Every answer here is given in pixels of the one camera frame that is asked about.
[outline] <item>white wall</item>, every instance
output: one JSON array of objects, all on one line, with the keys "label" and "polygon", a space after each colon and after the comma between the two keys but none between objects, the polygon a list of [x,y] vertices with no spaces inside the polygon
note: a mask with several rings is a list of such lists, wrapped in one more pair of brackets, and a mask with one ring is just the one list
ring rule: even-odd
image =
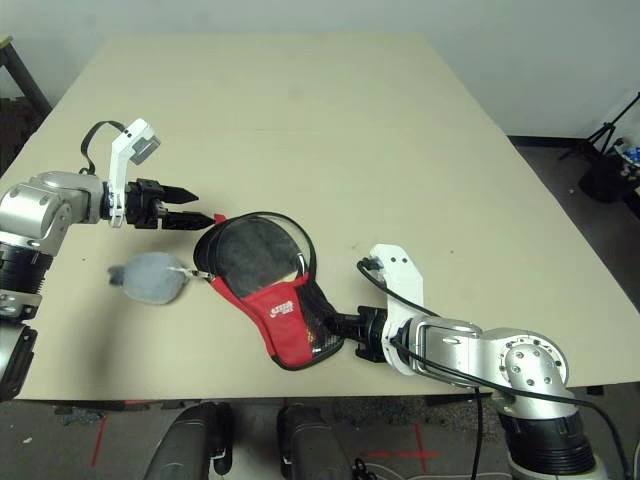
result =
[{"label": "white wall", "polygon": [[638,19],[638,0],[0,0],[0,31],[52,102],[110,35],[418,31],[521,135],[586,136],[639,88]]}]

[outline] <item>robotic arm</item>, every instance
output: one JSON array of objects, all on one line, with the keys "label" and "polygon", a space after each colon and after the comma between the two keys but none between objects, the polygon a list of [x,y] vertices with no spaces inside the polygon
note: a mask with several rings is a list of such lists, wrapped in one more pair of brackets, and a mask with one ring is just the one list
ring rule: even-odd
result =
[{"label": "robotic arm", "polygon": [[197,212],[169,212],[163,202],[198,197],[155,180],[126,183],[129,160],[142,163],[160,145],[151,126],[133,122],[112,143],[109,179],[47,172],[11,188],[0,200],[0,401],[22,388],[33,358],[37,332],[23,322],[36,316],[44,275],[74,223],[123,219],[135,228],[199,230],[213,220]]},{"label": "robotic arm", "polygon": [[[386,362],[403,375],[423,375],[460,387],[497,387],[492,400],[506,433],[514,478],[608,478],[583,433],[575,405],[508,392],[573,399],[566,388],[567,359],[557,345],[534,332],[483,331],[410,307],[408,303],[423,308],[422,276],[398,246],[376,245],[360,266],[375,272],[382,288],[394,295],[388,295],[386,310],[361,306],[357,316],[331,320],[334,333],[358,342],[356,355]],[[428,364],[421,359],[428,359]]]}]

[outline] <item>beige tabletop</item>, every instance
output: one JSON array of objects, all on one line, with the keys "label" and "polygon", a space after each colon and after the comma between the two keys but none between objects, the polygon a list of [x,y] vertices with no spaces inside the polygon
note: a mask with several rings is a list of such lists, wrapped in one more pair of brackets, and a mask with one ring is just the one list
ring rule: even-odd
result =
[{"label": "beige tabletop", "polygon": [[[484,329],[551,337],[570,384],[640,379],[640,318],[503,132],[418,35],[203,36],[110,41],[0,181],[82,167],[99,120],[149,121],[162,146],[129,178],[200,196],[190,209],[292,216],[341,312],[385,299],[355,262],[401,245],[426,304]],[[92,144],[108,171],[105,128]],[[106,270],[136,253],[191,262],[202,232],[77,225],[46,277],[22,398],[155,399],[435,394],[355,357],[280,369],[257,328],[206,283],[167,306],[129,300]]]},{"label": "beige tabletop", "polygon": [[0,50],[9,45],[12,40],[13,37],[11,35],[0,33]]}]

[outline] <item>red tape mark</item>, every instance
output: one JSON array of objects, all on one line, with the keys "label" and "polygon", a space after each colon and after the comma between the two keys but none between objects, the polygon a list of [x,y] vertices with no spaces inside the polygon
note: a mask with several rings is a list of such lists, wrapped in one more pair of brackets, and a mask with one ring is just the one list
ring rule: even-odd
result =
[{"label": "red tape mark", "polygon": [[438,458],[440,456],[440,452],[427,452],[424,449],[424,445],[422,443],[422,434],[420,433],[420,425],[415,424],[414,429],[416,431],[416,441],[418,442],[418,453],[420,453],[420,466],[422,467],[423,472],[427,472],[427,458]]},{"label": "red tape mark", "polygon": [[93,457],[91,458],[91,468],[95,468],[98,463],[98,454],[100,453],[100,447],[102,446],[102,435],[104,434],[104,427],[107,425],[107,415],[100,420],[100,426],[98,427],[98,436],[96,437],[96,446],[93,449]]}]

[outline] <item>black cable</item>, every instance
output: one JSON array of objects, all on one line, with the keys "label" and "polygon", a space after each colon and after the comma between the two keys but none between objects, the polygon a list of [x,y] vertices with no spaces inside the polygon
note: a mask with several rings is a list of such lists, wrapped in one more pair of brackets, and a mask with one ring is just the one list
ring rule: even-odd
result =
[{"label": "black cable", "polygon": [[124,132],[126,129],[126,127],[123,124],[121,124],[120,122],[116,122],[115,120],[104,120],[102,122],[96,123],[93,127],[91,127],[87,132],[87,134],[82,139],[82,143],[80,144],[80,153],[84,158],[87,159],[87,162],[89,163],[89,167],[81,168],[78,173],[86,173],[87,175],[96,174],[96,166],[89,158],[89,153],[88,153],[89,144],[91,143],[91,140],[93,139],[93,136],[96,134],[96,132],[100,129],[100,127],[102,127],[105,124],[109,124],[112,127],[117,128],[121,132]]},{"label": "black cable", "polygon": [[371,283],[373,283],[376,287],[378,287],[380,290],[382,290],[384,293],[386,293],[387,295],[395,298],[396,300],[398,300],[399,302],[404,303],[405,305],[407,305],[408,307],[413,308],[414,310],[417,310],[419,312],[424,313],[425,315],[429,315],[430,317],[439,317],[440,315],[438,315],[435,312],[432,312],[431,310],[429,310],[428,308],[423,307],[422,305],[418,305],[417,303],[413,303],[410,302],[409,300],[407,300],[406,298],[398,295],[396,292],[394,292],[393,290],[389,289],[386,287],[386,285],[384,285],[382,282],[380,282],[379,280],[377,280],[373,275],[371,275],[367,270],[367,261],[371,261],[369,259],[363,259],[360,260],[357,264],[356,267],[358,268],[358,270],[360,271],[360,273],[362,275],[364,275],[364,277],[369,280]]},{"label": "black cable", "polygon": [[484,422],[482,420],[482,397],[480,389],[474,388],[476,394],[476,407],[478,409],[478,429],[476,431],[476,453],[473,456],[473,467],[471,468],[471,480],[476,480],[478,475],[478,465],[480,464],[480,452],[482,451],[482,435],[484,430]]},{"label": "black cable", "polygon": [[605,412],[602,408],[600,408],[595,403],[591,403],[586,400],[580,400],[577,398],[566,398],[566,397],[558,397],[556,395],[547,395],[545,393],[529,392],[526,390],[519,390],[517,388],[506,387],[498,383],[490,382],[489,380],[484,380],[480,377],[476,377],[474,375],[461,372],[460,370],[449,368],[444,365],[440,365],[439,363],[432,362],[431,360],[427,360],[426,358],[416,353],[413,353],[410,349],[405,347],[397,337],[391,339],[391,345],[396,347],[396,349],[400,350],[402,353],[408,355],[409,357],[413,358],[414,360],[417,360],[418,362],[428,367],[431,367],[435,370],[440,370],[450,375],[454,375],[458,378],[461,378],[471,383],[477,383],[478,385],[482,385],[485,387],[492,388],[494,390],[498,390],[499,392],[508,393],[509,395],[513,395],[513,396],[529,397],[529,398],[535,398],[538,400],[547,400],[549,402],[565,403],[569,405],[579,405],[581,407],[587,407],[595,410],[600,415],[600,417],[602,417],[602,419],[605,421],[605,423],[609,427],[611,436],[613,437],[613,442],[616,446],[618,457],[620,458],[620,464],[622,465],[624,478],[627,480],[631,480],[631,471],[629,470],[629,463],[627,462],[627,458],[625,457],[625,454],[624,454],[624,448],[622,447],[622,441],[620,440],[620,434],[618,433],[618,429],[614,425],[609,415],[607,415],[607,412]]}]

